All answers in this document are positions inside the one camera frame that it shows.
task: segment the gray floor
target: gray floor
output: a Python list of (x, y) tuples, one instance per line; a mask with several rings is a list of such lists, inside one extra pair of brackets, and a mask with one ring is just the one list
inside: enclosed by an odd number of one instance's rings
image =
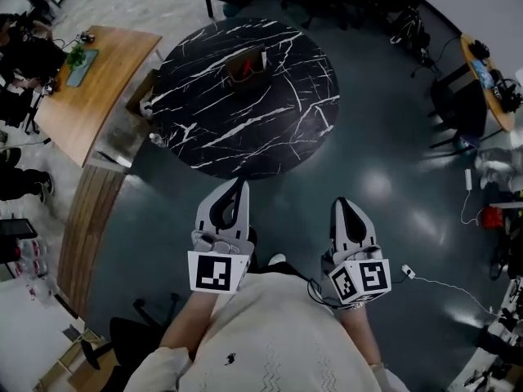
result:
[[(203, 0), (197, 3), (201, 10)], [(454, 34), (430, 12), (422, 14), (437, 56)], [(299, 9), (283, 13), (279, 0), (256, 0), (241, 16), (290, 25), (304, 20)], [(200, 26), (194, 24), (187, 34)], [(494, 233), (459, 220), (466, 195), (463, 169), (472, 159), (432, 158), (438, 153), (427, 149), (447, 137), (436, 134), (427, 118), (433, 75), (424, 70), (412, 79), (417, 64), (372, 23), (343, 32), (331, 20), (316, 20), (307, 34), (336, 70), (340, 112), (332, 135), (310, 159), (282, 176), (251, 184), (260, 262), (284, 252), (304, 275), (317, 277), (320, 254), (329, 247), (330, 205), (345, 196), (373, 219), (393, 279), (401, 277), (406, 263), (420, 277), (457, 284), (497, 308), (507, 283), (489, 280)], [(441, 68), (449, 72), (461, 62), (456, 41)], [(196, 209), (220, 183), (167, 150), (143, 144), (96, 260), (90, 327), (108, 335), (111, 317), (136, 319), (132, 302), (137, 297), (149, 302), (158, 319), (165, 315), (170, 292), (187, 298), (186, 251)], [(481, 206), (476, 189), (466, 216)], [(466, 295), (420, 281), (395, 285), (368, 309), (385, 361), (413, 392), (446, 388), (472, 355), (474, 326), (485, 321)]]

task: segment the potted plant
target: potted plant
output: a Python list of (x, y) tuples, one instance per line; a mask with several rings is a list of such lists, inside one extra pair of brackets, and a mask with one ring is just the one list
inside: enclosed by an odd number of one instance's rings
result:
[(73, 50), (67, 55), (65, 62), (71, 69), (76, 69), (85, 65), (85, 50), (82, 43), (77, 43)]

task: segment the black marble table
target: black marble table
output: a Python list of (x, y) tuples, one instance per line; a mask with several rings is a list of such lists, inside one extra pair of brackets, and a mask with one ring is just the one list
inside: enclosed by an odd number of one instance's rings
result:
[[(224, 62), (259, 44), (272, 80), (239, 95)], [(174, 48), (152, 103), (159, 134), (184, 163), (224, 179), (260, 179), (294, 168), (321, 146), (339, 97), (327, 56), (306, 35), (273, 20), (236, 18)]]

